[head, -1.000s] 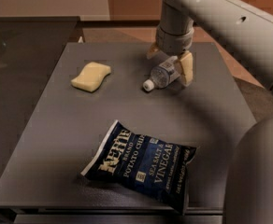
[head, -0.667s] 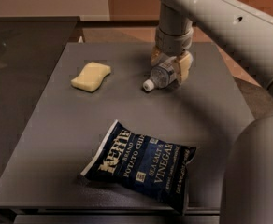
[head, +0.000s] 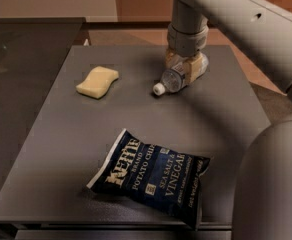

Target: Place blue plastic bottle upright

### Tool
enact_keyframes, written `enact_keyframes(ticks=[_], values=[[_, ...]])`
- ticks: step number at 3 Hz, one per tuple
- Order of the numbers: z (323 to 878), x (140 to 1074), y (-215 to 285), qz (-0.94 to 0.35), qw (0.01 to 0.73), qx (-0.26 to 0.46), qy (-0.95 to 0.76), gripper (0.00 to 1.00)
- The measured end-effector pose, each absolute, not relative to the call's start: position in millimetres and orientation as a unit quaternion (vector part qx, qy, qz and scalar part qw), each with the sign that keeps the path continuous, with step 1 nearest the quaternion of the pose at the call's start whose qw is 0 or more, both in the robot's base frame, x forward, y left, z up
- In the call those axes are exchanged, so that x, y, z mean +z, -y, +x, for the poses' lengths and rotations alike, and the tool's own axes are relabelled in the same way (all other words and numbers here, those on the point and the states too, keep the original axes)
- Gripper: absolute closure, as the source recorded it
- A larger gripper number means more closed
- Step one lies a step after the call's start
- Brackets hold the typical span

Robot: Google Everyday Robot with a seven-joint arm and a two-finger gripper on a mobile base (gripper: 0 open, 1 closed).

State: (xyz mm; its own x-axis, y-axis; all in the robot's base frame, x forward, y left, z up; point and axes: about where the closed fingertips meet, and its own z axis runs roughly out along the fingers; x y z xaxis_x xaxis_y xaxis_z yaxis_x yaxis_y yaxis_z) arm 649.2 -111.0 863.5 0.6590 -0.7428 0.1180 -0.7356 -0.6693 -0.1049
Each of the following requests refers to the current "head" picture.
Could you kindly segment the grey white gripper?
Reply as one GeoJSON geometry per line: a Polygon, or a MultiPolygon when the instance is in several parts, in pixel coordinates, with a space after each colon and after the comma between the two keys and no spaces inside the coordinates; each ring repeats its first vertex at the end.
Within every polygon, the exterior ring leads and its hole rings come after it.
{"type": "Polygon", "coordinates": [[[207,42],[209,30],[207,22],[207,18],[194,8],[179,0],[173,1],[172,20],[167,34],[169,48],[165,53],[165,66],[167,69],[172,68],[183,60],[182,57],[191,57],[183,62],[187,84],[194,82],[207,69],[207,56],[199,53],[207,42]]]}

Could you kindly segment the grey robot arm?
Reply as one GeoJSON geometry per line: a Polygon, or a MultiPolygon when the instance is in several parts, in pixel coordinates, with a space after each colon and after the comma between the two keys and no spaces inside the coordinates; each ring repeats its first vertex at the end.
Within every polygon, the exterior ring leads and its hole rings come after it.
{"type": "MultiPolygon", "coordinates": [[[[260,85],[292,102],[292,13],[267,0],[174,0],[169,45],[191,56],[207,18],[254,65],[260,85]]],[[[292,240],[292,113],[268,126],[242,158],[232,240],[292,240]]]]}

